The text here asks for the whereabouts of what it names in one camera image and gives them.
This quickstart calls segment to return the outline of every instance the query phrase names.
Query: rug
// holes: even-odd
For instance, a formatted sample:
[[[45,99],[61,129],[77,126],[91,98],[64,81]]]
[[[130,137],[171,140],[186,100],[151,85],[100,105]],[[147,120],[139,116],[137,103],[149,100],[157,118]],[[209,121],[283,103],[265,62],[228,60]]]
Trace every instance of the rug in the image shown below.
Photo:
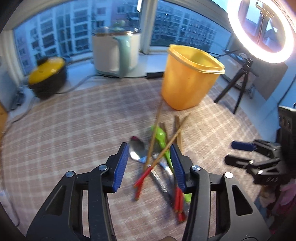
[[[131,136],[149,140],[147,129],[154,123],[160,101],[161,79],[122,79],[119,82],[70,92],[35,106],[16,122],[3,139],[3,171],[6,189],[20,217],[19,229],[26,233],[35,214],[54,186],[69,170],[89,172],[117,153]],[[235,101],[226,95],[219,104],[213,99],[222,91],[213,86],[200,105],[175,111],[164,105],[160,121],[173,134],[174,115],[191,112],[182,131],[184,153],[195,153],[194,164],[208,172],[230,171],[254,200],[259,187],[244,170],[226,166],[225,155],[247,154],[230,149],[233,140],[259,138],[242,109],[233,115],[228,106]],[[149,177],[142,194],[134,201],[133,183],[141,164],[129,159],[121,188],[108,194],[117,240],[160,240],[168,235],[182,239],[185,223],[177,224],[176,215],[167,206]],[[215,232],[215,200],[212,198],[210,236]],[[87,192],[83,196],[83,229],[89,235]]]

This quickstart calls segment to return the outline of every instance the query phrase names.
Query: ring light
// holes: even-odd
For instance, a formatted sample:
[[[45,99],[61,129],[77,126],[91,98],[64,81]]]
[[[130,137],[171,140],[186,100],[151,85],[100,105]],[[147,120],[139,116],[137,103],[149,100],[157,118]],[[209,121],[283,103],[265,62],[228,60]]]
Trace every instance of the ring light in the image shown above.
[[[268,5],[274,11],[274,13],[278,16],[278,18],[280,19],[283,25],[284,32],[285,32],[286,39],[285,39],[285,44],[283,49],[277,53],[271,53],[262,49],[260,46],[254,43],[244,31],[242,25],[240,24],[240,20],[238,18],[238,12],[239,12],[239,7],[241,2],[242,0],[228,0],[228,6],[227,6],[230,25],[234,33],[236,34],[237,38],[239,39],[239,41],[250,52],[250,54],[252,54],[256,58],[261,59],[265,62],[277,64],[277,63],[286,61],[293,52],[294,37],[293,37],[290,24],[286,19],[285,15],[282,13],[282,11],[271,0],[260,0],[260,2]]]

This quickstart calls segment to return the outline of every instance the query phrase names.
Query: floor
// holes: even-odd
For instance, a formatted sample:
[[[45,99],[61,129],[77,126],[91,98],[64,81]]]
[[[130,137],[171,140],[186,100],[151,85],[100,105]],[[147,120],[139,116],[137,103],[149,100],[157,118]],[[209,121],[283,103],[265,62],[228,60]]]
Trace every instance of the floor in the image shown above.
[[[23,233],[67,171],[77,174],[91,171],[105,163],[131,136],[138,136],[148,146],[161,86],[161,78],[123,79],[56,95],[35,106],[11,127],[2,142],[3,177],[20,218],[18,228]],[[215,84],[198,106],[183,111],[175,111],[164,103],[160,121],[165,122],[171,137],[174,115],[184,118],[191,113],[182,129],[183,153],[208,172],[220,175],[232,172],[254,200],[260,187],[252,183],[245,170],[227,166],[223,160],[225,155],[232,154],[260,161],[262,157],[256,153],[230,147],[233,140],[249,141],[259,134],[241,108],[236,115],[227,109],[235,103],[232,97],[226,95],[214,104],[213,99],[222,89]],[[140,199],[133,200],[133,184],[141,170],[141,163],[129,159],[119,191],[108,195],[117,239],[155,241],[170,235],[181,240],[185,223],[176,223],[176,214],[150,178],[144,183]],[[164,177],[158,167],[155,171]],[[214,194],[211,199],[210,236],[215,233]],[[83,200],[83,227],[87,235],[87,195]]]
[[[140,74],[145,76],[147,72],[162,72],[165,70],[165,64],[167,59],[167,53],[157,53],[152,55],[140,55],[139,56],[139,69]],[[74,64],[71,64],[68,66],[68,82],[64,86],[64,88],[61,91],[65,91],[73,86],[75,86],[79,81],[81,81],[83,78],[87,77],[88,75],[95,74],[96,71],[94,69],[94,66],[92,64],[91,60],[85,60],[81,62],[77,62]],[[91,79],[89,81],[86,81],[83,85],[79,86],[76,90],[81,89],[87,89],[90,87],[94,87],[96,85],[102,85],[106,83],[112,83],[119,81],[118,79],[107,79],[102,80],[101,78],[98,79]],[[219,77],[217,79],[217,83],[225,88],[228,84],[228,82],[223,78]],[[25,112],[25,110],[30,105],[30,101],[33,97],[33,93],[29,89],[25,89],[26,94],[26,101],[25,103],[16,109],[15,111],[11,112],[9,114],[9,119],[14,118],[15,116],[20,115],[21,113]],[[239,95],[239,90],[236,88],[232,88],[229,91],[229,95],[237,99]],[[255,91],[254,98],[250,99],[248,95],[244,95],[242,98],[242,101],[240,103],[240,107],[243,109],[243,111],[246,113],[248,118],[251,120],[251,122],[254,124],[254,126],[257,128],[258,132],[260,133],[261,137],[263,139],[269,139],[270,138],[270,132],[269,129],[266,127],[262,127],[262,118],[261,112],[259,111],[262,105],[265,103],[265,99],[259,94],[258,91]]]

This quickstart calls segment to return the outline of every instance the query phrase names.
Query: blue gripper pad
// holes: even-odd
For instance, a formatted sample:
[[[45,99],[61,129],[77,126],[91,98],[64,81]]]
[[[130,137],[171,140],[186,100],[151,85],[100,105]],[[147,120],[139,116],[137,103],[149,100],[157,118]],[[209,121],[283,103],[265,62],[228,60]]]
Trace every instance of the blue gripper pad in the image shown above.
[[[233,141],[231,147],[236,150],[254,151],[257,146],[253,143]]]
[[[182,156],[179,147],[176,144],[171,145],[170,147],[170,159],[173,164],[175,177],[178,182],[179,188],[184,192],[186,190],[186,176],[185,171],[182,167],[181,160],[179,156]]]
[[[109,167],[105,187],[111,187],[109,192],[115,193],[120,188],[126,164],[129,157],[129,147],[127,143],[122,143],[117,154],[112,155],[106,161],[107,167]]]

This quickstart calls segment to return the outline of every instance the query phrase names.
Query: black clamp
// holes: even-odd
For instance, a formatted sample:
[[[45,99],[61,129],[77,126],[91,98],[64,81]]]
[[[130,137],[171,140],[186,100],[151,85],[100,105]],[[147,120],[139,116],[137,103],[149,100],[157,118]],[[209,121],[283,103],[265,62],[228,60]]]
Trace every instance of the black clamp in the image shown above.
[[[254,140],[253,142],[233,141],[231,147],[236,150],[255,151],[269,157],[269,160],[260,162],[232,155],[225,157],[227,165],[246,169],[247,173],[254,178],[254,184],[281,185],[290,181],[291,175],[284,162],[280,144],[264,140]]]
[[[127,143],[117,154],[91,172],[67,172],[47,197],[33,219],[27,239],[116,241],[107,193],[115,193],[121,185],[129,156]],[[88,191],[90,238],[83,235],[82,193]]]
[[[176,144],[170,148],[170,157],[179,188],[192,193],[182,241],[268,240],[270,232],[262,215],[232,173],[208,173],[183,156]],[[216,235],[208,238],[211,191],[216,192],[217,220]]]

